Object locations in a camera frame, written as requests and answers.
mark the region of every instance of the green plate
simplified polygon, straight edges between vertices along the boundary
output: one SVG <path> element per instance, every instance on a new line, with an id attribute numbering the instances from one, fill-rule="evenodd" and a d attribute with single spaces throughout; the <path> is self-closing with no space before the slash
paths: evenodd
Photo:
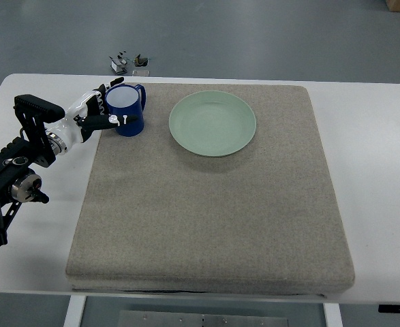
<path id="1" fill-rule="evenodd" d="M 198 155 L 222 157 L 249 143 L 256 132 L 256 116 L 233 94 L 201 91 L 175 105 L 170 131 L 183 148 Z"/>

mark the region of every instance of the robotic arm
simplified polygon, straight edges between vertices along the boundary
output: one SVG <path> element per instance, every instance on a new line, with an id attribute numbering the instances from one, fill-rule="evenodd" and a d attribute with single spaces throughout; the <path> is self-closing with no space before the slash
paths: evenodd
<path id="1" fill-rule="evenodd" d="M 47 203 L 41 192 L 42 179 L 29 166 L 49 167 L 56 155 L 67 153 L 75 143 L 86 142 L 93 131 L 110 129 L 137 117 L 110 115 L 104 101 L 106 91 L 123 78 L 86 92 L 65 112 L 61 107 L 33 95 L 14 99 L 15 115 L 22 125 L 20 137 L 0 151 L 0 246 L 7 244 L 7 228 L 24 202 Z M 46 129 L 44 123 L 55 123 Z M 2 208 L 10 204 L 6 214 Z"/>

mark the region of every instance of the white table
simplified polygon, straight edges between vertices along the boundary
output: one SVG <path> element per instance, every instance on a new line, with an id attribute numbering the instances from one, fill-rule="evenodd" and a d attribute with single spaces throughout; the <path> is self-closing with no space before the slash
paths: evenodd
<path id="1" fill-rule="evenodd" d="M 114 76 L 14 74 L 0 86 L 0 149 L 18 136 L 14 96 L 68 108 Z M 127 82 L 293 84 L 307 88 L 337 195 L 356 283 L 326 302 L 400 302 L 400 84 L 126 78 Z M 48 204 L 23 204 L 0 248 L 0 292 L 72 293 L 65 265 L 99 133 L 42 177 Z"/>

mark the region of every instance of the blue mug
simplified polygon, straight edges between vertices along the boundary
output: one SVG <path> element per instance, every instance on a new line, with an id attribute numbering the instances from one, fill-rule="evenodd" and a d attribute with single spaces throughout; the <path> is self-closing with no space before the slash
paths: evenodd
<path id="1" fill-rule="evenodd" d="M 137 84 L 132 87 L 127 84 L 120 84 L 112 87 L 106 93 L 106 103 L 110 114 L 117 116 L 135 115 L 137 120 L 115 127 L 115 130 L 122 136 L 135 136 L 144 129 L 144 115 L 145 101 L 147 94 L 145 88 Z"/>

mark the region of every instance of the gray felt pad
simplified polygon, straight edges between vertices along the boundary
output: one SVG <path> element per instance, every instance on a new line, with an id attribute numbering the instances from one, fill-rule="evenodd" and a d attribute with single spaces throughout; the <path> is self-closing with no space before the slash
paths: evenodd
<path id="1" fill-rule="evenodd" d="M 145 84 L 144 131 L 104 131 L 67 263 L 77 289 L 237 294 L 341 292 L 354 282 L 307 90 Z M 196 91 L 237 95 L 257 130 L 227 157 L 194 155 L 168 128 Z"/>

